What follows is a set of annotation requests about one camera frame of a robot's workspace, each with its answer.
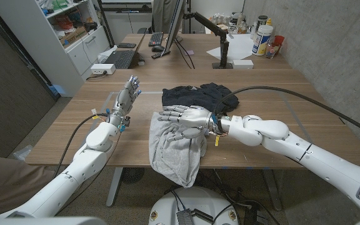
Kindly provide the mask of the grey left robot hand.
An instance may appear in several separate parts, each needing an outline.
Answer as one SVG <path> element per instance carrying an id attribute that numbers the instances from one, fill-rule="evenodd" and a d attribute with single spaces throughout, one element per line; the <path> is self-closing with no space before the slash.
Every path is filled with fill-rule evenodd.
<path id="1" fill-rule="evenodd" d="M 141 93 L 141 90 L 138 90 L 138 87 L 138 77 L 131 76 L 125 83 L 124 89 L 120 90 L 119 94 L 116 96 L 112 113 L 109 115 L 110 124 L 119 128 L 121 126 L 129 126 L 130 117 L 127 116 L 127 114 L 131 111 L 135 99 Z"/>

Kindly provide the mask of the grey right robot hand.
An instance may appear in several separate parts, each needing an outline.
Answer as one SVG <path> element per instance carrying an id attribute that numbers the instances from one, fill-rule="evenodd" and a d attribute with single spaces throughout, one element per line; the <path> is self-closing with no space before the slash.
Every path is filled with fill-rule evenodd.
<path id="1" fill-rule="evenodd" d="M 169 137 L 167 139 L 169 142 L 196 138 L 204 133 L 204 129 L 208 129 L 214 134 L 224 134 L 224 131 L 219 128 L 215 115 L 202 106 L 172 105 L 162 108 L 163 111 L 159 113 L 158 121 L 179 123 L 186 127 L 180 134 Z"/>

